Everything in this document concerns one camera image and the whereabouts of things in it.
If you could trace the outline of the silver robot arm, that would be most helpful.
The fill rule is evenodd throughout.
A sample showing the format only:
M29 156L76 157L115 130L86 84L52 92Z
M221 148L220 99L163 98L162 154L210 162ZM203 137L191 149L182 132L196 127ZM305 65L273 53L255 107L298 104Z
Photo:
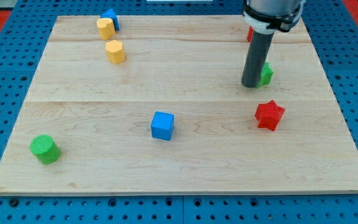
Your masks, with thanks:
M301 18L305 0L244 0L242 14L254 31L289 32Z

